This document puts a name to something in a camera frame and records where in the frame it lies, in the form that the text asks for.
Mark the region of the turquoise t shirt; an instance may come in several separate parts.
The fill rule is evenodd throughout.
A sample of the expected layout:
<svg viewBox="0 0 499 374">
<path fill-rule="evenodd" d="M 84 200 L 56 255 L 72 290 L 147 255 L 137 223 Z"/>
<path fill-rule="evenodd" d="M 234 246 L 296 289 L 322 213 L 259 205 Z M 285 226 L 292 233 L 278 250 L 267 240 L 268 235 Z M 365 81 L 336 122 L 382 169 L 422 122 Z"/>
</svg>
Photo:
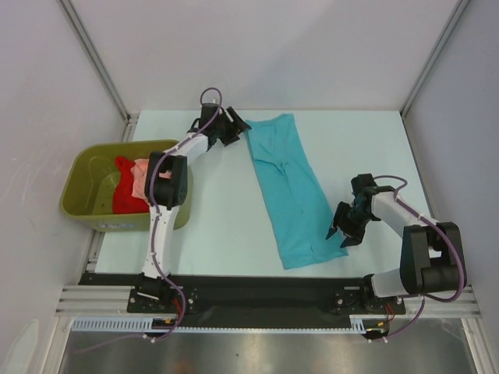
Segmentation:
<svg viewBox="0 0 499 374">
<path fill-rule="evenodd" d="M 333 212 L 304 152 L 295 117 L 250 121 L 249 154 L 286 270 L 347 256 L 341 240 L 326 238 Z"/>
</svg>

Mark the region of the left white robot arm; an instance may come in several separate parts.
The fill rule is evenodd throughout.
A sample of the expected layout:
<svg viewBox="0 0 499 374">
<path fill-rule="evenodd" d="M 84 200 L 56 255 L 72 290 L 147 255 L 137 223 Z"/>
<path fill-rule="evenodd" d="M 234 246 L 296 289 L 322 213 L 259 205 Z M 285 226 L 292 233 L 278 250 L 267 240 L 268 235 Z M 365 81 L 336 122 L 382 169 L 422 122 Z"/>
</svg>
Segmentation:
<svg viewBox="0 0 499 374">
<path fill-rule="evenodd" d="M 136 291 L 153 310 L 166 310 L 171 305 L 172 294 L 182 293 L 168 278 L 170 270 L 162 260 L 171 251 L 175 220 L 188 196 L 189 166 L 216 142 L 227 146 L 250 129 L 234 108 L 203 104 L 200 117 L 193 121 L 183 140 L 167 150 L 150 154 L 144 186 L 150 204 L 150 231 Z"/>
</svg>

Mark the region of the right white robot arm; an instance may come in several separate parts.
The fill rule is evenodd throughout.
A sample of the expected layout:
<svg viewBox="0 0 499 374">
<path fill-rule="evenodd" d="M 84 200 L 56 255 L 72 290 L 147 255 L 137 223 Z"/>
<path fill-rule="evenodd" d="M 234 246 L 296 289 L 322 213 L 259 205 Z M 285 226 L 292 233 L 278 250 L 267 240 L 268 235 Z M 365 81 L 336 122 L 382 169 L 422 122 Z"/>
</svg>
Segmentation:
<svg viewBox="0 0 499 374">
<path fill-rule="evenodd" d="M 359 293 L 367 312 L 379 312 L 388 298 L 426 297 L 457 300 L 466 285 L 460 231 L 452 222 L 438 222 L 417 211 L 390 186 L 367 186 L 354 192 L 351 203 L 340 202 L 326 238 L 340 231 L 340 247 L 362 243 L 370 222 L 384 222 L 402 240 L 399 266 L 365 277 Z"/>
</svg>

